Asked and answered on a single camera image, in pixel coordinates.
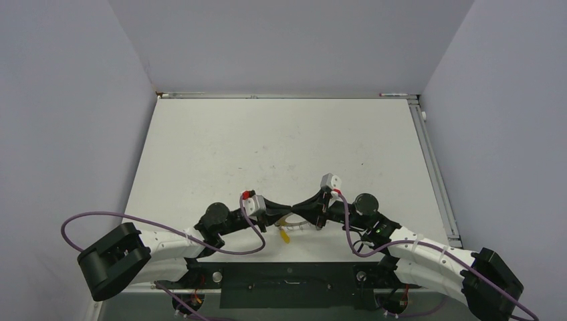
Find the grey metal keyring disc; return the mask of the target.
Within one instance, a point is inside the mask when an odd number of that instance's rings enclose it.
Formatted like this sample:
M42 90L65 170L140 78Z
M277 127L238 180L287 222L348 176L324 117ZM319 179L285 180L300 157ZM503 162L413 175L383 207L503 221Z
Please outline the grey metal keyring disc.
M299 215L291 213L278 219L275 226L285 231L303 231L309 229L312 224Z

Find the yellow key tag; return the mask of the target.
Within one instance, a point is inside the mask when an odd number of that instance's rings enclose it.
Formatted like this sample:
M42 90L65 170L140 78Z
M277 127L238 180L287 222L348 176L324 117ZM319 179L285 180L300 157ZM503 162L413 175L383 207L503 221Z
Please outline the yellow key tag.
M290 237L289 237L289 235L286 233L285 230L280 229L279 234L280 234L280 237L282 238L282 240L283 240L284 243L286 243L286 244L289 244L289 243L290 243Z

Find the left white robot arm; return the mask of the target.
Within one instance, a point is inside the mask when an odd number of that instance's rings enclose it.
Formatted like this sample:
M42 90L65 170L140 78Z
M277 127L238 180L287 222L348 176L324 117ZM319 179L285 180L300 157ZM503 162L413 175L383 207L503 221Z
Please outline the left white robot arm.
M170 281L190 288L198 282L199 269L188 259L215 253L257 253L265 247L264 239L258 248L233 251L224 248L222 237L247 228L261 235L290 213L290 205L267 201L260 195L244 195L236 210L219 202L209 205L197 224L187 230L127 215L127 222L80 250L77 261L96 302L144 282Z

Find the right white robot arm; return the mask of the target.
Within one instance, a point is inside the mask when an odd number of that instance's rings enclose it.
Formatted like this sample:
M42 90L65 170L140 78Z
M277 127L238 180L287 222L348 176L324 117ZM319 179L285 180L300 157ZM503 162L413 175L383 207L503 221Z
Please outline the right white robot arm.
M325 226L341 223L350 248L352 228L364 233L361 240L371 248L370 257L383 253L386 263L378 267L386 286L417 285L463 302L479 320L511 320L524 286L503 258L486 247L479 252L443 245L411 231L379 212L379 202L363 193L349 203L338 190L320 191L292 206L294 214Z

